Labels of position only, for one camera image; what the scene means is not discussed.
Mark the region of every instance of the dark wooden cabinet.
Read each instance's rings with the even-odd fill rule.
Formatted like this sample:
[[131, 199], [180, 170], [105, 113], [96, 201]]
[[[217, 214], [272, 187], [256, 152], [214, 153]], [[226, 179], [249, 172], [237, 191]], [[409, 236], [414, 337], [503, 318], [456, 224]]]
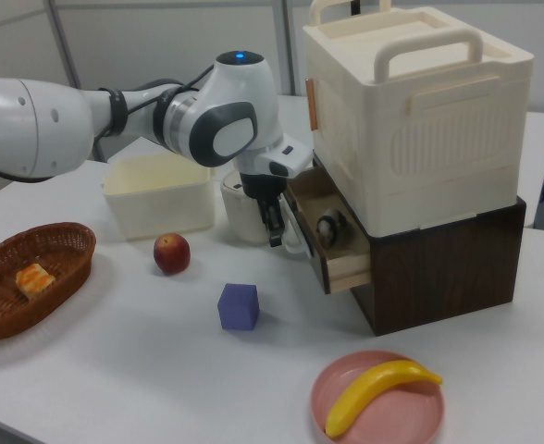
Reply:
[[[378, 336], [513, 300], [525, 221], [520, 198], [462, 221], [372, 238], [321, 166], [291, 180], [285, 197], [325, 292], [350, 289]], [[329, 205], [346, 213], [348, 231], [325, 250], [315, 226]]]

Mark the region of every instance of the yellow banana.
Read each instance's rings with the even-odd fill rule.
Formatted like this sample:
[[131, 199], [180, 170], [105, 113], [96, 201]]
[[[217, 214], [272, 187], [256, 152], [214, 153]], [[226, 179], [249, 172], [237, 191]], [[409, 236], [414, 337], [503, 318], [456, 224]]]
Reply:
[[416, 381], [441, 384], [442, 378], [422, 365], [404, 359], [371, 367], [358, 376], [332, 405], [326, 418], [326, 435], [335, 438], [348, 430], [366, 405], [385, 390]]

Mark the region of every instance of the white storage box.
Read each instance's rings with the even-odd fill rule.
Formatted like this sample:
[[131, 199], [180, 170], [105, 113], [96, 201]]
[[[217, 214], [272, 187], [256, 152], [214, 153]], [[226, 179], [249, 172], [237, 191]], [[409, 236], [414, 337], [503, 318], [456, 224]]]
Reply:
[[211, 227], [214, 195], [211, 169], [170, 152], [118, 160], [104, 181], [127, 239]]
[[321, 23], [345, 1], [312, 3], [305, 52], [315, 154], [367, 234], [515, 204], [533, 56], [431, 7]]

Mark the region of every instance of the bread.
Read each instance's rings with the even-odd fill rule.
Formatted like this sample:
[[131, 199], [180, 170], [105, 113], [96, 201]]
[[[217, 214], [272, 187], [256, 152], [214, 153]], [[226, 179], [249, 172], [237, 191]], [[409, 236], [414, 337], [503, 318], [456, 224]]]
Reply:
[[32, 299], [55, 280], [56, 278], [44, 270], [40, 264], [31, 264], [18, 271], [15, 283], [28, 299]]

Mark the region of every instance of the pink plate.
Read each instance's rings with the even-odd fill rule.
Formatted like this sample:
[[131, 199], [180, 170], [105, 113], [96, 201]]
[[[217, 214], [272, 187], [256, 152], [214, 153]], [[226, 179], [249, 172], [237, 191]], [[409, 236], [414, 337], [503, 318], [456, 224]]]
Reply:
[[445, 407], [440, 386], [430, 382], [392, 388], [370, 402], [341, 436], [332, 440], [324, 433], [329, 409], [344, 389], [370, 367], [397, 359], [409, 358], [389, 351], [360, 351], [334, 361], [319, 374], [311, 392], [311, 411], [322, 442], [427, 444], [435, 438]]

